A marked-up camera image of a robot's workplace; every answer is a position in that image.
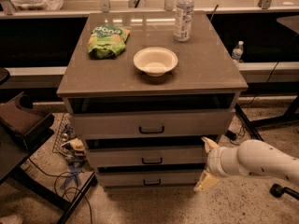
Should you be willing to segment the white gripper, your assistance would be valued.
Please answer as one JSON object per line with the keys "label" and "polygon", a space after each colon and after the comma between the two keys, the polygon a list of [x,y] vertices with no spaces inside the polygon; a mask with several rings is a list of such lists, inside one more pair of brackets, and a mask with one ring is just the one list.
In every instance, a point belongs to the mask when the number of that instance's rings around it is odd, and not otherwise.
{"label": "white gripper", "polygon": [[207,167],[201,173],[198,182],[194,187],[195,192],[206,191],[214,187],[220,179],[217,177],[228,177],[237,174],[236,147],[219,147],[219,145],[205,136],[202,137],[205,143],[205,151],[208,154]]}

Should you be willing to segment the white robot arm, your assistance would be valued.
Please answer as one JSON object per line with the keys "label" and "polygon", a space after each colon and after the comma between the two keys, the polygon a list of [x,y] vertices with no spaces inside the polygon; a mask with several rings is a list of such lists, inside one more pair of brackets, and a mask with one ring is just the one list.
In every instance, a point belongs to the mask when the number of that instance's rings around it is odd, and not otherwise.
{"label": "white robot arm", "polygon": [[261,140],[250,139],[238,147],[221,147],[203,137],[207,153],[206,168],[196,183],[195,191],[215,186],[229,176],[269,176],[299,185],[299,159]]}

